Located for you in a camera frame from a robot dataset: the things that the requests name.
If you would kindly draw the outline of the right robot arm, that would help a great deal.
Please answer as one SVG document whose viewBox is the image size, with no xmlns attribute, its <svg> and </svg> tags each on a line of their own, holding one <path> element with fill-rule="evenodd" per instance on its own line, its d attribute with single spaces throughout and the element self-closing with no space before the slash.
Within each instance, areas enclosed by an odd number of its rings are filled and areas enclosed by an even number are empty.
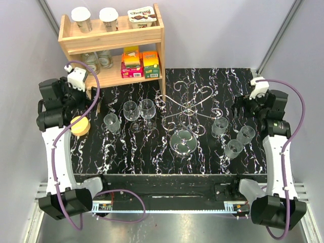
<svg viewBox="0 0 324 243">
<path fill-rule="evenodd" d="M 230 188 L 235 200 L 247 199 L 254 224 L 291 230 L 307 212 L 306 203 L 298 199 L 294 187 L 291 163 L 291 127 L 284 120 L 288 94 L 269 90 L 256 97 L 238 96 L 232 113 L 241 110 L 245 117 L 258 120 L 257 132 L 261 137 L 267 163 L 267 185 L 262 190 L 258 182 L 248 176 L 238 176 Z"/>
</svg>

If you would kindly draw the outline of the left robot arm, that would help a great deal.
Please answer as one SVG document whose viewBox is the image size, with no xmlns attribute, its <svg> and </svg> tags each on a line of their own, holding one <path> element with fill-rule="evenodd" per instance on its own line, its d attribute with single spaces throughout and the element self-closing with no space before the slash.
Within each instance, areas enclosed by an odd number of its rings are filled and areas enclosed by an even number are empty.
<svg viewBox="0 0 324 243">
<path fill-rule="evenodd" d="M 67 78 L 48 79 L 39 83 L 42 99 L 38 102 L 36 124 L 46 146 L 48 182 L 46 196 L 38 200 L 41 210 L 55 220 L 89 212 L 93 198 L 104 200 L 110 188 L 101 177 L 92 177 L 77 184 L 71 162 L 68 128 L 71 112 L 86 107 L 89 101 L 83 91 L 72 88 Z"/>
</svg>

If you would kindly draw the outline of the round yellow wooden coaster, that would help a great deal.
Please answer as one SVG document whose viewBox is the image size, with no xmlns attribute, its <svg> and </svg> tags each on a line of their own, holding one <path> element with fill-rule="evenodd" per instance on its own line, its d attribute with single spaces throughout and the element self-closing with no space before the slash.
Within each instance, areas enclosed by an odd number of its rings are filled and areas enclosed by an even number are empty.
<svg viewBox="0 0 324 243">
<path fill-rule="evenodd" d="M 84 136 L 86 135 L 90 130 L 91 124 L 88 120 L 88 118 L 85 116 L 83 117 L 79 122 L 77 122 L 75 125 L 73 125 L 70 130 L 71 133 L 75 136 Z"/>
</svg>

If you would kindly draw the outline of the chrome wine glass rack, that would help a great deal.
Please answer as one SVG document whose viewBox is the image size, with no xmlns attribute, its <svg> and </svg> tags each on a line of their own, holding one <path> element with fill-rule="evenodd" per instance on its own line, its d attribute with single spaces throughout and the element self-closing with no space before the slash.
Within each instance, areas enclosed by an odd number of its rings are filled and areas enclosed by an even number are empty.
<svg viewBox="0 0 324 243">
<path fill-rule="evenodd" d="M 195 152 L 198 147 L 198 138 L 206 133 L 206 129 L 199 123 L 198 117 L 210 118 L 212 120 L 223 116 L 223 111 L 216 108 L 216 112 L 212 115 L 204 115 L 198 112 L 198 106 L 210 99 L 214 91 L 209 86 L 199 88 L 198 93 L 210 93 L 206 98 L 199 102 L 189 99 L 189 87 L 193 83 L 186 83 L 184 81 L 177 81 L 174 83 L 174 90 L 181 91 L 185 87 L 185 103 L 179 103 L 168 95 L 159 95 L 155 99 L 158 108 L 165 109 L 167 107 L 166 100 L 178 105 L 179 112 L 162 117 L 161 125 L 167 132 L 173 132 L 170 137 L 169 145 L 172 152 L 176 156 L 186 157 Z"/>
</svg>

